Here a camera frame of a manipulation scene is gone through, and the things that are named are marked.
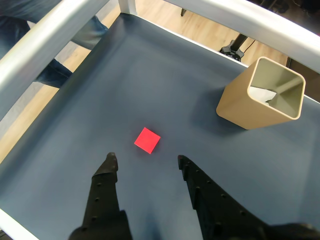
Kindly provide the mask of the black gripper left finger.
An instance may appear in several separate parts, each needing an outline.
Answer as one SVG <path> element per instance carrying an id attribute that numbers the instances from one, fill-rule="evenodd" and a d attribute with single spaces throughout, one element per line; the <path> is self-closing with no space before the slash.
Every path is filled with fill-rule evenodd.
<path id="1" fill-rule="evenodd" d="M 118 161 L 114 152 L 91 178 L 82 225 L 69 236 L 70 240 L 131 240 L 127 214 L 120 210 L 116 183 Z"/>

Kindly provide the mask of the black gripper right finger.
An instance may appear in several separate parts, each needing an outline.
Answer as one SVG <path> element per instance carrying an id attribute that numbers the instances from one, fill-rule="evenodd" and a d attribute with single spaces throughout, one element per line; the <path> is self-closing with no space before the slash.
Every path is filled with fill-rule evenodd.
<path id="1" fill-rule="evenodd" d="M 192 208 L 205 240 L 318 240 L 320 232 L 309 224 L 269 225 L 253 215 L 192 160 L 178 156 Z"/>

